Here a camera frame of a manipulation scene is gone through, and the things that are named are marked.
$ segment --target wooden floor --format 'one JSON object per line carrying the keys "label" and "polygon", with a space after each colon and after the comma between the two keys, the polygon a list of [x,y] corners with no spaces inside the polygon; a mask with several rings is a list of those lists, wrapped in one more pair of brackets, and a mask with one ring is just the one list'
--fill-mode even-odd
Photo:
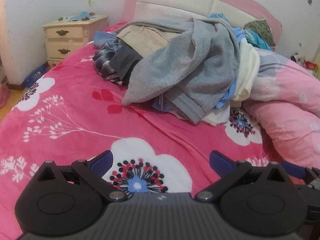
{"label": "wooden floor", "polygon": [[23,91],[10,89],[10,97],[8,102],[0,109],[0,122],[4,119],[4,117],[11,111],[11,109],[19,102],[22,98],[23,94],[27,91],[27,89]]}

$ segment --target red leaf pattern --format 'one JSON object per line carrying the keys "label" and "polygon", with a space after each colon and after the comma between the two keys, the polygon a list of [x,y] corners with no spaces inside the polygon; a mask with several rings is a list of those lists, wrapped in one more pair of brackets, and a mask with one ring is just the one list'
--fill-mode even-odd
{"label": "red leaf pattern", "polygon": [[94,99],[101,100],[101,95],[100,95],[100,93],[97,92],[97,91],[93,91],[93,92],[92,92],[92,97],[93,97]]}
{"label": "red leaf pattern", "polygon": [[110,105],[108,106],[109,114],[119,114],[122,112],[123,107],[121,105]]}
{"label": "red leaf pattern", "polygon": [[65,67],[63,64],[58,64],[52,69],[52,71],[58,71],[58,70],[62,69],[63,67]]}
{"label": "red leaf pattern", "polygon": [[101,89],[101,97],[104,101],[114,102],[113,94],[108,89]]}

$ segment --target blue paper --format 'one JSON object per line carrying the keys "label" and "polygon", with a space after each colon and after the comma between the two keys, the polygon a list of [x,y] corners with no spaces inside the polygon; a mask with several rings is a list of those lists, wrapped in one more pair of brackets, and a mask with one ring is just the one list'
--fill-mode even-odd
{"label": "blue paper", "polygon": [[86,17],[89,17],[90,19],[95,18],[95,16],[91,16],[87,12],[81,12],[79,15],[71,17],[68,20],[68,22],[72,22],[72,21],[75,21],[75,20],[82,20],[82,18],[86,18]]}

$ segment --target white cloth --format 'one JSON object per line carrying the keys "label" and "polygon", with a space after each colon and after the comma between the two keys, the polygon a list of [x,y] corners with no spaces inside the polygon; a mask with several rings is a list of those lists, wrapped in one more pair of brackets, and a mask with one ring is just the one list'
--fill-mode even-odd
{"label": "white cloth", "polygon": [[237,76],[236,92],[230,101],[233,107],[241,106],[241,102],[248,99],[254,79],[258,76],[260,57],[258,52],[246,38],[240,41],[240,65]]}
{"label": "white cloth", "polygon": [[[181,114],[178,109],[170,111],[171,114],[174,114],[181,120],[187,120],[186,117]],[[201,122],[208,123],[212,126],[217,126],[218,124],[226,123],[229,120],[230,116],[230,103],[226,103],[221,109],[211,110],[204,118],[201,119]]]}

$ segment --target teal clothing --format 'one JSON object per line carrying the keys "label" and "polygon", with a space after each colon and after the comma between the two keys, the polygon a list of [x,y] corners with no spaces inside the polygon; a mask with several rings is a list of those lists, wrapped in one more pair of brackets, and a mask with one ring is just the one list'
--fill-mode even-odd
{"label": "teal clothing", "polygon": [[248,43],[252,44],[252,46],[272,51],[270,46],[254,31],[245,30],[244,33]]}

